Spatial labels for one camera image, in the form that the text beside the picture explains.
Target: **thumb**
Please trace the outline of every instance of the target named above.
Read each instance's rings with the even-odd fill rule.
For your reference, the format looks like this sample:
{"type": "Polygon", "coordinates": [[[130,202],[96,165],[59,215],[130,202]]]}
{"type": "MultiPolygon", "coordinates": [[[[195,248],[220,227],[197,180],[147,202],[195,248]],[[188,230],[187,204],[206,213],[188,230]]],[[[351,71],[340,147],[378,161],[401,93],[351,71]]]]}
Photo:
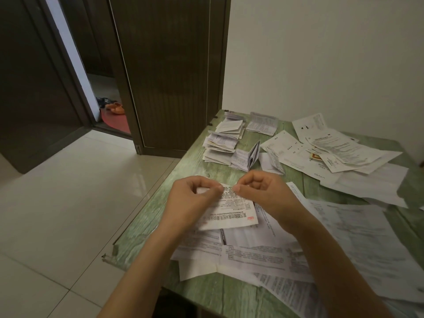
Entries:
{"type": "Polygon", "coordinates": [[[233,191],[237,195],[244,197],[247,200],[256,202],[258,204],[261,204],[261,202],[264,200],[264,191],[254,189],[253,187],[247,185],[236,184],[235,186],[233,186],[233,191]]]}
{"type": "Polygon", "coordinates": [[[204,208],[208,208],[212,203],[219,200],[223,192],[224,192],[223,186],[214,186],[214,187],[211,187],[206,192],[199,194],[200,196],[203,197],[202,206],[204,208]]]}

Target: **tile floor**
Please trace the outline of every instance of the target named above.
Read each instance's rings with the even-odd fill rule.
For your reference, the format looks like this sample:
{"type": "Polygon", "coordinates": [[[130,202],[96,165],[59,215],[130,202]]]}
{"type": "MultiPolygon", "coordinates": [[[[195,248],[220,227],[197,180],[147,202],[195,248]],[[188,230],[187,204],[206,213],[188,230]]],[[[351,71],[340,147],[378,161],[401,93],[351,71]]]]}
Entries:
{"type": "Polygon", "coordinates": [[[101,256],[178,161],[97,131],[24,175],[0,155],[0,317],[95,317],[123,275],[101,256]]]}

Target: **right hand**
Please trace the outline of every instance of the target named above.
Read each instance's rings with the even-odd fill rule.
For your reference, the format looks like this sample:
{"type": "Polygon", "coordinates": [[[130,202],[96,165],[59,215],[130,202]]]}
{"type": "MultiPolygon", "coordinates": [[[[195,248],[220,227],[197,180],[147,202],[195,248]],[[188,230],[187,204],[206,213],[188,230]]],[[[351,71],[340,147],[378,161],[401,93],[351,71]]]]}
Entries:
{"type": "Polygon", "coordinates": [[[249,171],[237,181],[233,191],[258,203],[290,234],[301,233],[309,222],[316,220],[277,174],[249,171]]]}

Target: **red floor mat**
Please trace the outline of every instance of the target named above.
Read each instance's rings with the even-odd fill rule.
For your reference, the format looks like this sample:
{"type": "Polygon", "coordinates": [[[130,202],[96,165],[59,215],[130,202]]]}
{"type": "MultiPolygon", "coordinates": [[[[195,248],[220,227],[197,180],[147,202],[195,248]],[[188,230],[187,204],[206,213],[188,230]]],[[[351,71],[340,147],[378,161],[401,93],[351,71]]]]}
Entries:
{"type": "Polygon", "coordinates": [[[113,112],[101,109],[100,110],[102,114],[102,119],[106,123],[106,125],[119,129],[120,131],[123,131],[124,133],[131,134],[130,128],[128,126],[127,117],[125,115],[116,115],[113,112]]]}

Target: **table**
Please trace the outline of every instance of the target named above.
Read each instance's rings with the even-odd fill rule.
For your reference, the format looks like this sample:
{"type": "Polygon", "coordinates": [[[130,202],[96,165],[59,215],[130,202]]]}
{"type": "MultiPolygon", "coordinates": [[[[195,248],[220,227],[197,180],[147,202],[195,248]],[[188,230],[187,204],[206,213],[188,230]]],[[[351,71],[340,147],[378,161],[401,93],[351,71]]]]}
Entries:
{"type": "MultiPolygon", "coordinates": [[[[250,120],[249,115],[240,115],[247,117],[248,121],[250,120]]],[[[202,160],[204,138],[207,136],[208,130],[214,130],[224,119],[224,111],[219,111],[216,117],[212,121],[212,126],[205,128],[172,173],[114,243],[112,255],[104,256],[106,262],[122,270],[129,268],[146,238],[159,223],[166,198],[175,180],[190,175],[202,175],[221,183],[234,185],[245,174],[243,171],[225,165],[206,163],[202,160]]],[[[280,121],[276,133],[282,130],[297,138],[291,122],[280,121]]],[[[385,215],[400,241],[408,248],[421,267],[424,267],[424,212],[419,210],[419,207],[424,205],[423,172],[396,141],[353,133],[346,134],[358,138],[361,144],[370,147],[404,152],[391,163],[409,168],[398,191],[399,196],[405,198],[409,208],[391,205],[385,215]]],[[[271,137],[264,134],[245,131],[237,148],[250,150],[258,140],[264,142],[269,138],[271,137]]],[[[361,198],[322,187],[318,180],[288,166],[284,165],[284,168],[286,175],[283,176],[283,179],[286,182],[294,182],[306,198],[340,204],[367,204],[361,198]]],[[[259,162],[256,162],[252,169],[260,169],[259,162]]],[[[180,282],[178,263],[175,261],[171,261],[164,287],[225,317],[297,317],[294,312],[264,288],[255,287],[220,273],[180,282]]]]}

